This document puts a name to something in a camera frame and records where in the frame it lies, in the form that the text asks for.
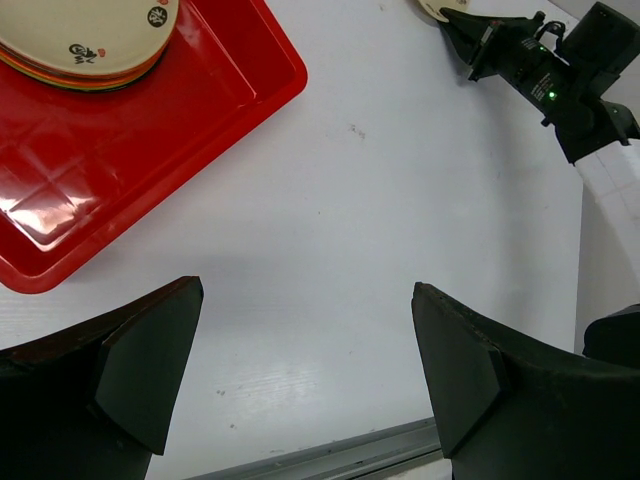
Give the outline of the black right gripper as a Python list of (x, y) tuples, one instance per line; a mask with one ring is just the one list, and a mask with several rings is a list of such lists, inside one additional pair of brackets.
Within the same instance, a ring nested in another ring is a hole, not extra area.
[(543, 114), (543, 124), (555, 127), (564, 150), (585, 150), (595, 131), (595, 69), (571, 64), (537, 38), (548, 31), (544, 14), (525, 17), (471, 15), (444, 7), (440, 26), (458, 57), (470, 66), (469, 79), (499, 76)]

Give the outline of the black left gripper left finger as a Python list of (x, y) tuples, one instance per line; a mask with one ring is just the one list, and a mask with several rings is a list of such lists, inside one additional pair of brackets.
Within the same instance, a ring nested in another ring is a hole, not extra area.
[(144, 478), (165, 451), (203, 300), (184, 276), (2, 350), (2, 478)]

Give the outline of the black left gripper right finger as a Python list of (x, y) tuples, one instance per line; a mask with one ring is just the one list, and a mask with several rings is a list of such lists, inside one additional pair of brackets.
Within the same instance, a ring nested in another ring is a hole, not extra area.
[(639, 309), (570, 353), (414, 287), (412, 316), (443, 455), (457, 479), (635, 479)]

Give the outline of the cream floral plate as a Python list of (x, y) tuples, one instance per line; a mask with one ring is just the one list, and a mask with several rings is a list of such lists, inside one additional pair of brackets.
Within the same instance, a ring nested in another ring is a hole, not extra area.
[(448, 23), (449, 20), (444, 16), (444, 10), (466, 12), (469, 8), (470, 0), (418, 0), (418, 4), (435, 20)]
[(178, 1), (7, 0), (1, 44), (72, 75), (121, 74), (165, 48), (179, 8)]

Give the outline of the orange plate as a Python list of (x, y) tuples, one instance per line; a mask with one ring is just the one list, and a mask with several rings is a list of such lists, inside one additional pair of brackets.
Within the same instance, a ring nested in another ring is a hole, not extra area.
[(107, 92), (126, 88), (147, 76), (164, 57), (168, 45), (169, 43), (165, 43), (149, 60), (127, 73), (106, 76), (76, 75), (51, 70), (5, 46), (1, 46), (1, 62), (31, 79), (63, 90)]

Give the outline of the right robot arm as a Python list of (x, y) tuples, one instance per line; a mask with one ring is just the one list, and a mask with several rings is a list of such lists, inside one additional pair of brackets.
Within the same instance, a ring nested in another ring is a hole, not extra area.
[(604, 93), (639, 55), (639, 26), (596, 2), (572, 29), (531, 18), (442, 7), (439, 26), (477, 82), (499, 76), (551, 126), (639, 284), (639, 122)]

